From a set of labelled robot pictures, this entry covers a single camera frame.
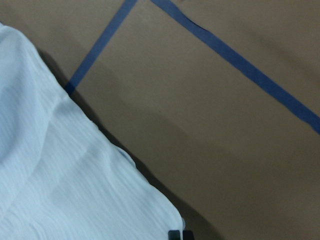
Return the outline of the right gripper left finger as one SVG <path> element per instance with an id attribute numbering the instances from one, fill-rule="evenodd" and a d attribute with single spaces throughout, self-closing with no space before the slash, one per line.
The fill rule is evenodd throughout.
<path id="1" fill-rule="evenodd" d="M 169 230 L 168 240 L 181 240 L 181 233 L 179 230 Z"/>

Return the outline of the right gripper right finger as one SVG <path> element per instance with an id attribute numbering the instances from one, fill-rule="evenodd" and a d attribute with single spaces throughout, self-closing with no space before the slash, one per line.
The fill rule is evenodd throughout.
<path id="1" fill-rule="evenodd" d="M 194 234 L 191 230 L 183 230 L 182 231 L 182 239 L 183 240 L 194 240 Z"/>

